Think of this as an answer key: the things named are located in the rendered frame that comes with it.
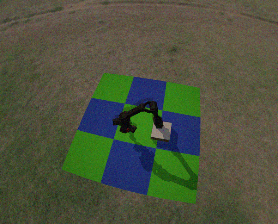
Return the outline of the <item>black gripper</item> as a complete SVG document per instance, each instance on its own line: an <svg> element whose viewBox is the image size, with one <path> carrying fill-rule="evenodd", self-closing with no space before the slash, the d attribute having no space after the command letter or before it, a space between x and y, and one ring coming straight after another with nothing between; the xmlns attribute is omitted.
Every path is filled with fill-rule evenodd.
<svg viewBox="0 0 278 224"><path fill-rule="evenodd" d="M123 124L121 124L121 125L123 125ZM121 126L121 125L119 125L119 126ZM130 131L130 132L132 132L132 133L134 133L134 132L136 131L136 129L137 129L136 126L130 125L130 123L128 123L127 125L123 125L123 126L128 127L128 131Z"/></svg>

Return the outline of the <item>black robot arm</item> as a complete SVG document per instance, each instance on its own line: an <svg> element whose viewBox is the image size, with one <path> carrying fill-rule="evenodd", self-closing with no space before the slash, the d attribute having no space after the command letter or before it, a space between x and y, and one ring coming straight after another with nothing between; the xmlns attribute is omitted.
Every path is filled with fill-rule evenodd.
<svg viewBox="0 0 278 224"><path fill-rule="evenodd" d="M146 109L145 106L149 104L150 110ZM113 119L113 125L127 125L130 121L130 118L140 112L147 112L147 113L152 113L154 115L153 121L154 125L156 128L162 128L163 127L163 121L162 118L158 115L158 106L157 102L155 101L148 101L146 103L141 103L139 106L129 110L129 111L124 111L120 113L119 118ZM127 133L127 128L126 126L121 125L120 132L122 133Z"/></svg>

